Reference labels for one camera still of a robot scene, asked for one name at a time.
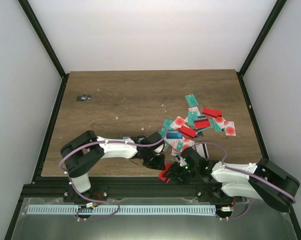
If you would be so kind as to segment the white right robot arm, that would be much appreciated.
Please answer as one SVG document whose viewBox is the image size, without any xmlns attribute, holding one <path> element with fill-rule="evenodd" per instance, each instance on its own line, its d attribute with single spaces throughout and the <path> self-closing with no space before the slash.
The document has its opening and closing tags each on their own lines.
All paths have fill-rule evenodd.
<svg viewBox="0 0 301 240">
<path fill-rule="evenodd" d="M 204 158 L 195 149 L 182 151 L 165 172 L 164 177 L 180 184 L 199 178 L 217 201 L 244 197 L 264 201 L 279 212 L 286 213 L 296 202 L 300 182 L 269 159 L 258 163 L 226 164 Z"/>
</svg>

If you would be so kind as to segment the red card black stripe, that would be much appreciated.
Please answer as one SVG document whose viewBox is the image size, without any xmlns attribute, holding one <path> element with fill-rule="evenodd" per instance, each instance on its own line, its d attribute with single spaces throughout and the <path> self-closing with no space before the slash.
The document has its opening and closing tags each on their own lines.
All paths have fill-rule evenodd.
<svg viewBox="0 0 301 240">
<path fill-rule="evenodd" d="M 165 183 L 169 183 L 170 180 L 171 180 L 171 179 L 168 177 L 168 173 L 167 173 L 170 167 L 171 167 L 171 164 L 170 164 L 170 163 L 166 163 L 166 164 L 165 164 L 165 169 L 162 170 L 162 171 L 159 173 L 159 175 L 158 175 L 158 178 L 159 178 L 160 180 L 162 180 L 163 182 L 165 182 Z"/>
</svg>

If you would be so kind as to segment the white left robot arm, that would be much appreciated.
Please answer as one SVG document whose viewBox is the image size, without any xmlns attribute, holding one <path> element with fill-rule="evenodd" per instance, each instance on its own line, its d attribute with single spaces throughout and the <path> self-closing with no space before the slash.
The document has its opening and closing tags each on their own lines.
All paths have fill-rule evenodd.
<svg viewBox="0 0 301 240">
<path fill-rule="evenodd" d="M 153 170 L 165 169 L 165 151 L 168 144 L 160 133 L 150 136 L 130 136 L 123 139 L 109 139 L 97 136 L 88 130 L 60 149 L 64 159 L 63 169 L 76 187 L 75 196 L 81 202 L 93 196 L 88 172 L 101 159 L 141 159 L 142 165 Z"/>
</svg>

